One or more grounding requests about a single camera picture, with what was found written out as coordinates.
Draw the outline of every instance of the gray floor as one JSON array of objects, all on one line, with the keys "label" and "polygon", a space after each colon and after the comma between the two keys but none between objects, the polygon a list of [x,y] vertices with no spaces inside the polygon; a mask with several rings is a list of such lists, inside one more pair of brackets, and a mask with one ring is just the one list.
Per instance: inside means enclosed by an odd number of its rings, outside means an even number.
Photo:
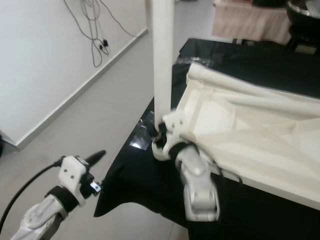
[{"label": "gray floor", "polygon": [[[179,2],[175,8],[174,54],[189,37],[212,39],[212,0]],[[105,149],[107,156],[92,169],[102,180],[123,143],[153,97],[152,36],[147,34],[108,72],[21,152],[0,162],[0,215],[17,190],[35,173],[61,155],[86,157]],[[8,240],[20,218],[58,184],[58,169],[36,180],[11,209],[1,234]],[[74,210],[53,239],[178,240],[186,230],[146,208],[123,204],[92,218],[97,198]]]}]

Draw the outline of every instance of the white vertical pole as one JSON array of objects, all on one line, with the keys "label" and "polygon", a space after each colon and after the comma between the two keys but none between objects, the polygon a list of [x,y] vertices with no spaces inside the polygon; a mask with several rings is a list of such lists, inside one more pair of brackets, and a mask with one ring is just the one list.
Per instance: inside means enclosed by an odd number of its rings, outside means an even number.
[{"label": "white vertical pole", "polygon": [[171,110],[171,82],[174,51],[174,0],[152,0],[154,123]]}]

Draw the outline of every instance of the white wall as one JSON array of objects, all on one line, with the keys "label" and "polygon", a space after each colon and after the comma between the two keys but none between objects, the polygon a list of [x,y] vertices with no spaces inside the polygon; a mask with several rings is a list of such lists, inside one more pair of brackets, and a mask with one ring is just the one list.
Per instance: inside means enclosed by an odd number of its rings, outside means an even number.
[{"label": "white wall", "polygon": [[[146,27],[144,0],[103,1],[133,35]],[[81,1],[67,3],[89,33]],[[100,6],[99,21],[111,55],[95,68],[91,41],[80,33],[63,0],[0,0],[0,128],[13,144],[133,40]]]}]

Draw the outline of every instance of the baseboard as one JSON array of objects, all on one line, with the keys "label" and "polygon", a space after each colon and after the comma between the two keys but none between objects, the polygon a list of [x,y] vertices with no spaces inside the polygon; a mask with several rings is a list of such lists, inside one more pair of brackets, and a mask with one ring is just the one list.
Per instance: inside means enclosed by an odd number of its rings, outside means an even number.
[{"label": "baseboard", "polygon": [[124,46],[117,55],[106,62],[102,69],[97,71],[92,77],[90,77],[85,83],[83,83],[76,91],[74,91],[66,100],[64,100],[58,107],[56,107],[51,113],[48,114],[39,124],[32,128],[27,134],[25,134],[18,142],[12,145],[19,150],[25,148],[35,137],[37,137],[48,125],[50,125],[58,116],[60,116],[69,106],[72,105],[85,91],[87,91],[100,77],[106,73],[130,48],[132,48],[145,34],[148,33],[148,29],[145,27],[139,34],[139,37],[133,38],[126,46]]}]

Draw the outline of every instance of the black connector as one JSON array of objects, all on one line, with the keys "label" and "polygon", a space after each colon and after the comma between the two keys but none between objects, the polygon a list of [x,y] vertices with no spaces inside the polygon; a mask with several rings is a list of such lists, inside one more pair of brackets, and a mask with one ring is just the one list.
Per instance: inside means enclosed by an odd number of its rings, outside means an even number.
[{"label": "black connector", "polygon": [[108,44],[108,41],[107,40],[105,40],[105,39],[103,39],[103,46],[105,46],[105,47],[108,47],[109,46],[109,44]]}]

